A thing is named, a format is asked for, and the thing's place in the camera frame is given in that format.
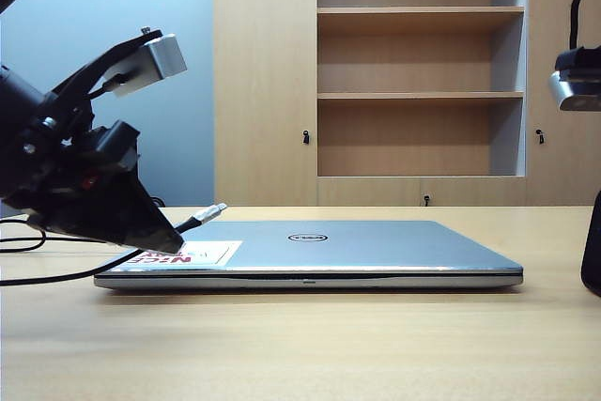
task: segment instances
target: silver laptop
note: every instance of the silver laptop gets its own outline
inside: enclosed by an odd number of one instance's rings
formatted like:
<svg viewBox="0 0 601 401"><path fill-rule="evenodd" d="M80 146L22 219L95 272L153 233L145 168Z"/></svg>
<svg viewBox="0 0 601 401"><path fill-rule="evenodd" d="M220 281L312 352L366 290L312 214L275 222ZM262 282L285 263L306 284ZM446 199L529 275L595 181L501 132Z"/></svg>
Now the silver laptop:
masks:
<svg viewBox="0 0 601 401"><path fill-rule="evenodd" d="M461 288L518 285L523 269L430 221L214 221L178 255L95 276L115 289Z"/></svg>

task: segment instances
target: white sticker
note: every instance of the white sticker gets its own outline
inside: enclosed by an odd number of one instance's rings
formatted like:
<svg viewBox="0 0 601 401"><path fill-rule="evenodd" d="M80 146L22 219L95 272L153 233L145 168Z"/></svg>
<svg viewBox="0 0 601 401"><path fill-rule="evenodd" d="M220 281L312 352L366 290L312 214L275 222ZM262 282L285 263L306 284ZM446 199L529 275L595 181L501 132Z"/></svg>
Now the white sticker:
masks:
<svg viewBox="0 0 601 401"><path fill-rule="evenodd" d="M216 268L222 267L234 255L242 241L186 241L174 255L142 253L128 260L121 269L156 268Z"/></svg>

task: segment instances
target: table surface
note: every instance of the table surface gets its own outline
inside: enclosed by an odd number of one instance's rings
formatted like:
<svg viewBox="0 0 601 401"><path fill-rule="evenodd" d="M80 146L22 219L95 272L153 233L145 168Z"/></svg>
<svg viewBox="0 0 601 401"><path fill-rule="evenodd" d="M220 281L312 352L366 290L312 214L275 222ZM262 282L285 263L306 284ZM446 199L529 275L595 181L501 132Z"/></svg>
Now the table surface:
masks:
<svg viewBox="0 0 601 401"><path fill-rule="evenodd" d="M194 208L167 208L181 221ZM221 220L434 220L523 265L495 290L117 293L4 287L2 399L601 399L601 298L579 279L591 208L230 208ZM29 235L4 225L3 237ZM121 248L48 242L4 279Z"/></svg>

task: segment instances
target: shelf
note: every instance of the shelf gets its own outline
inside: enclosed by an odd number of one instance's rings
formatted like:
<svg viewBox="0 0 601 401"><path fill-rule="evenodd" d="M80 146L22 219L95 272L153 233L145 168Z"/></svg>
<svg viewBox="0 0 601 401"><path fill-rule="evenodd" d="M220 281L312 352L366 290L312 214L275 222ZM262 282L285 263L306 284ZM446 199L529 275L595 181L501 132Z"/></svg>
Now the shelf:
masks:
<svg viewBox="0 0 601 401"><path fill-rule="evenodd" d="M318 8L320 36L492 33L521 18L524 7Z"/></svg>
<svg viewBox="0 0 601 401"><path fill-rule="evenodd" d="M521 91L470 91L470 92L421 92L421 93L318 93L321 105L348 106L369 102L369 105L427 104L430 106L477 106L493 105L522 100Z"/></svg>

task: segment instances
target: wall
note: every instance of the wall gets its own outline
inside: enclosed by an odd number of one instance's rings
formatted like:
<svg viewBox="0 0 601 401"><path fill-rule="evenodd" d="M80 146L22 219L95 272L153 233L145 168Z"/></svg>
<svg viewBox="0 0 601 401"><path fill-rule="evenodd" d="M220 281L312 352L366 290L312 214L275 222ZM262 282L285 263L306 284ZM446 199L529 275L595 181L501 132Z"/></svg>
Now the wall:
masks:
<svg viewBox="0 0 601 401"><path fill-rule="evenodd" d="M2 62L42 92L142 26L175 33L188 70L125 98L94 100L95 126L141 131L140 179L167 205L213 201L212 0L17 0Z"/></svg>

